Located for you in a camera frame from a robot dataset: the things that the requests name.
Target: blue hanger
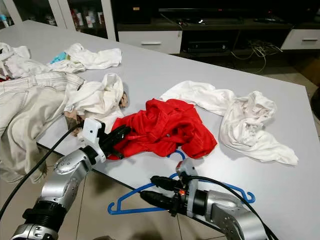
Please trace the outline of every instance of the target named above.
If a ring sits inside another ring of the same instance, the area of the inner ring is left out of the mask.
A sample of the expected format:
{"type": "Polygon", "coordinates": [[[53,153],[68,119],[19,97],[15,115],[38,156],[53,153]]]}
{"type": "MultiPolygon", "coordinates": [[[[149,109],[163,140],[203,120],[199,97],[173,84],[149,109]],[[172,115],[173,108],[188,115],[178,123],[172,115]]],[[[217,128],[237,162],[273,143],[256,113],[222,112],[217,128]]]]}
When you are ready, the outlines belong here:
{"type": "MultiPolygon", "coordinates": [[[[178,153],[181,155],[182,160],[186,159],[185,155],[179,151],[176,150],[174,151],[174,153],[178,153]]],[[[174,177],[178,176],[177,173],[172,174],[171,176],[169,176],[169,178],[173,179],[174,177]]],[[[156,211],[165,211],[166,209],[163,209],[161,207],[147,207],[147,208],[137,208],[137,209],[126,209],[126,210],[122,210],[121,209],[121,202],[125,199],[127,199],[128,197],[132,196],[133,194],[136,194],[138,192],[141,192],[142,190],[145,190],[147,188],[150,188],[154,186],[153,183],[148,183],[146,185],[143,185],[141,187],[138,187],[137,189],[132,190],[131,192],[128,192],[127,194],[119,197],[119,199],[116,202],[116,210],[112,210],[112,207],[115,205],[114,202],[111,202],[108,206],[108,213],[110,215],[119,215],[119,214],[135,214],[135,213],[145,213],[145,212],[156,212],[156,211]]]]}
{"type": "MultiPolygon", "coordinates": [[[[186,156],[179,150],[175,150],[174,153],[177,153],[177,154],[180,154],[181,157],[182,157],[182,160],[185,160],[186,159],[186,156]]],[[[178,174],[177,173],[173,173],[169,176],[169,178],[173,179],[174,177],[177,177],[178,174]]],[[[247,194],[251,197],[251,199],[248,199],[247,198],[247,195],[246,195],[246,192],[240,188],[240,187],[237,187],[237,186],[233,186],[231,184],[228,184],[228,183],[224,183],[226,186],[228,186],[229,188],[233,189],[233,190],[236,190],[236,191],[239,191],[242,195],[242,197],[244,198],[244,200],[247,201],[247,203],[251,204],[251,203],[254,203],[256,201],[256,198],[255,198],[255,195],[252,193],[252,192],[247,192],[247,194]]],[[[142,190],[145,190],[147,188],[150,188],[154,186],[153,183],[148,183],[146,185],[143,185],[141,187],[138,187],[130,192],[128,192],[127,194],[119,197],[119,199],[117,200],[117,205],[116,205],[116,210],[112,210],[112,207],[115,205],[114,202],[111,202],[108,206],[108,213],[110,215],[120,215],[120,214],[135,214],[135,213],[146,213],[146,212],[157,212],[157,211],[166,211],[166,209],[163,209],[161,207],[146,207],[146,208],[136,208],[136,209],[121,209],[121,202],[125,199],[127,199],[128,197],[132,196],[133,194],[136,194],[136,193],[139,193],[141,192],[142,190]]]]}

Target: white cloth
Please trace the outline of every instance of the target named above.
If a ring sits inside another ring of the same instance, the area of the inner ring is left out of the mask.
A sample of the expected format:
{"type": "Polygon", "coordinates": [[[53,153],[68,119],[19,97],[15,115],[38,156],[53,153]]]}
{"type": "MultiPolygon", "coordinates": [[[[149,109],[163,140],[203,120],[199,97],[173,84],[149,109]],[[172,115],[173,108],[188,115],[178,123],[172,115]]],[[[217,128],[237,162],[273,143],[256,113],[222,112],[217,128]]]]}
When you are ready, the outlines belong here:
{"type": "Polygon", "coordinates": [[[231,149],[261,162],[298,164],[298,158],[291,148],[280,144],[274,136],[263,130],[264,123],[273,117],[277,106],[259,91],[236,97],[228,89],[216,89],[208,83],[183,81],[160,98],[164,101],[183,100],[224,116],[219,136],[231,149]]]}
{"type": "Polygon", "coordinates": [[[117,67],[122,60],[119,48],[91,52],[80,43],[72,44],[65,52],[73,62],[81,63],[86,69],[107,69],[117,67]]]}
{"type": "Polygon", "coordinates": [[[117,67],[122,60],[122,53],[119,48],[91,52],[80,43],[75,43],[65,50],[70,59],[52,64],[48,63],[47,65],[30,59],[30,53],[26,46],[11,47],[4,42],[0,42],[0,49],[2,49],[0,70],[2,69],[4,75],[7,74],[1,63],[3,61],[11,72],[10,76],[15,79],[48,72],[77,73],[86,69],[107,69],[117,67]]]}
{"type": "Polygon", "coordinates": [[[105,132],[109,133],[117,118],[124,115],[120,110],[119,102],[124,94],[121,78],[115,73],[108,73],[102,82],[84,81],[82,87],[70,91],[68,102],[64,111],[84,116],[93,117],[105,123],[105,132]]]}
{"type": "MultiPolygon", "coordinates": [[[[0,61],[4,62],[13,78],[24,78],[33,74],[47,73],[51,69],[46,65],[31,60],[30,53],[26,46],[11,47],[4,42],[0,42],[0,61]]],[[[5,66],[0,65],[4,75],[8,75],[5,66]]]]}
{"type": "Polygon", "coordinates": [[[74,74],[77,72],[84,72],[86,70],[82,63],[74,62],[66,59],[57,61],[51,64],[48,63],[47,66],[51,68],[53,71],[66,72],[70,74],[74,74]]]}

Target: red shirt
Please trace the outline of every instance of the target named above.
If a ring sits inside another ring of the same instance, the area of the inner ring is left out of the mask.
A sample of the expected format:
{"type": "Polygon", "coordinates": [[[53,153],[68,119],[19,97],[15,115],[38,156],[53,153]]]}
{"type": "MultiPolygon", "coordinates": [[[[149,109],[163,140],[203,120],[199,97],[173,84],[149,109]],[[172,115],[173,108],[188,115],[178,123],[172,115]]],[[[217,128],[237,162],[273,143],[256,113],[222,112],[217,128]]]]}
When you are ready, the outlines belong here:
{"type": "Polygon", "coordinates": [[[146,110],[117,118],[112,130],[121,125],[131,127],[131,132],[114,148],[130,157],[140,152],[154,152],[165,157],[178,146],[191,158],[198,159],[209,154],[217,145],[211,132],[192,104],[177,99],[146,102],[146,110]]]}

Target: black cable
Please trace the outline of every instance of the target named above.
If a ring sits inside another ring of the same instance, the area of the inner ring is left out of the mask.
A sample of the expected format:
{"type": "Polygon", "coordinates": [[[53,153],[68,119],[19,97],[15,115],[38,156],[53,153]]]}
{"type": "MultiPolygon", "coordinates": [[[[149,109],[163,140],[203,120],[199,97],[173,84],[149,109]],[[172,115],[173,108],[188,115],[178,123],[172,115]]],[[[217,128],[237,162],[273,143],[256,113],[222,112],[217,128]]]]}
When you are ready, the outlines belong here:
{"type": "Polygon", "coordinates": [[[271,231],[271,229],[262,221],[261,217],[256,212],[256,210],[252,206],[250,206],[250,204],[242,196],[240,196],[238,193],[236,193],[233,189],[231,189],[230,187],[226,186],[225,184],[223,184],[222,182],[220,182],[218,180],[214,180],[214,179],[211,179],[211,178],[205,177],[205,176],[188,176],[186,178],[188,180],[192,180],[192,179],[204,180],[207,182],[217,184],[217,185],[223,187],[224,189],[227,189],[229,192],[234,194],[238,199],[240,199],[250,209],[250,211],[253,212],[260,219],[260,221],[264,227],[265,233],[270,240],[272,240],[272,239],[279,240],[276,237],[276,235],[271,231]]]}
{"type": "Polygon", "coordinates": [[[67,131],[56,143],[55,145],[53,145],[52,148],[50,148],[50,150],[43,156],[43,158],[41,158],[40,161],[38,161],[38,163],[20,180],[20,182],[18,183],[17,186],[15,186],[15,188],[13,189],[13,191],[11,192],[11,194],[9,195],[9,197],[6,199],[5,203],[3,204],[1,210],[0,210],[0,221],[1,218],[3,217],[9,203],[11,202],[11,200],[14,198],[15,194],[18,192],[18,190],[20,189],[20,187],[25,183],[25,181],[31,176],[31,174],[33,174],[35,172],[35,170],[37,170],[37,168],[40,167],[40,165],[47,159],[47,157],[55,150],[55,148],[66,138],[66,136],[68,136],[73,130],[75,130],[76,128],[80,128],[83,127],[83,123],[79,123],[76,126],[72,127],[69,131],[67,131]]]}

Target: robotic arm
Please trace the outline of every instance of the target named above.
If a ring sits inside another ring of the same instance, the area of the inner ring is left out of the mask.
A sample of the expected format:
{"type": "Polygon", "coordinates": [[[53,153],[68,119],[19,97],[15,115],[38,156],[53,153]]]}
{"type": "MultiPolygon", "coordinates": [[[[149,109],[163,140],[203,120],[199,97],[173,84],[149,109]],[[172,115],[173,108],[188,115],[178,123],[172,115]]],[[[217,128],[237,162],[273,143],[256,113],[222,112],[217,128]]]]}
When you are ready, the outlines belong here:
{"type": "Polygon", "coordinates": [[[142,191],[140,197],[149,204],[167,209],[172,216],[177,213],[190,218],[204,216],[217,226],[228,240],[265,240],[267,235],[260,219],[243,207],[235,196],[219,191],[198,189],[197,176],[190,158],[179,162],[176,167],[179,180],[164,176],[153,176],[151,182],[157,187],[174,191],[172,198],[155,191],[142,191]]]}
{"type": "Polygon", "coordinates": [[[65,215],[74,202],[80,182],[96,162],[106,155],[123,155],[113,149],[130,132],[130,127],[118,127],[105,134],[105,124],[86,118],[83,126],[85,148],[63,156],[54,165],[54,172],[44,184],[41,196],[22,215],[25,223],[18,226],[11,240],[57,240],[65,215]]]}
{"type": "MultiPolygon", "coordinates": [[[[130,127],[123,125],[105,134],[104,123],[87,118],[82,131],[86,147],[60,158],[54,165],[54,172],[44,184],[41,196],[33,208],[24,212],[25,223],[18,226],[11,240],[57,240],[80,182],[96,162],[104,162],[109,154],[124,157],[113,146],[130,130],[130,127]]],[[[179,180],[162,176],[151,178],[155,185],[174,191],[172,198],[154,191],[140,192],[141,198],[169,210],[172,216],[177,213],[191,218],[195,215],[204,216],[208,223],[218,226],[228,240],[267,239],[260,219],[244,208],[239,199],[227,193],[198,189],[198,180],[190,179],[190,176],[197,176],[191,159],[181,161],[176,172],[179,180]]]]}

